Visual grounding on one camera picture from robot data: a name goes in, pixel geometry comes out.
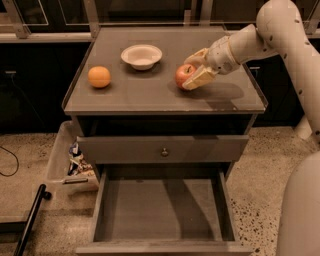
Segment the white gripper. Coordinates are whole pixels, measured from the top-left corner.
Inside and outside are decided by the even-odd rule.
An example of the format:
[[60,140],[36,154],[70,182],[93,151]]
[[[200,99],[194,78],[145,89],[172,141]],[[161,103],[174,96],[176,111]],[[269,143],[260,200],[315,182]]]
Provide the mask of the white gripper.
[[184,60],[184,63],[198,68],[182,83],[182,88],[189,91],[213,81],[217,72],[227,75],[240,67],[232,54],[229,36],[215,41],[208,49],[203,48],[190,55]]

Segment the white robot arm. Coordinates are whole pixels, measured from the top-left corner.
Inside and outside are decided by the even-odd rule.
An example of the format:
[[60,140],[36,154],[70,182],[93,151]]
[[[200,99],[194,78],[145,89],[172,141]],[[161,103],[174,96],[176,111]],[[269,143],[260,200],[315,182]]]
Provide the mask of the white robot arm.
[[[312,135],[320,134],[320,54],[309,42],[297,6],[268,0],[256,23],[215,41],[185,59],[196,71],[182,83],[194,90],[216,75],[278,54],[286,67]],[[276,256],[320,256],[320,152],[306,157],[285,187]]]

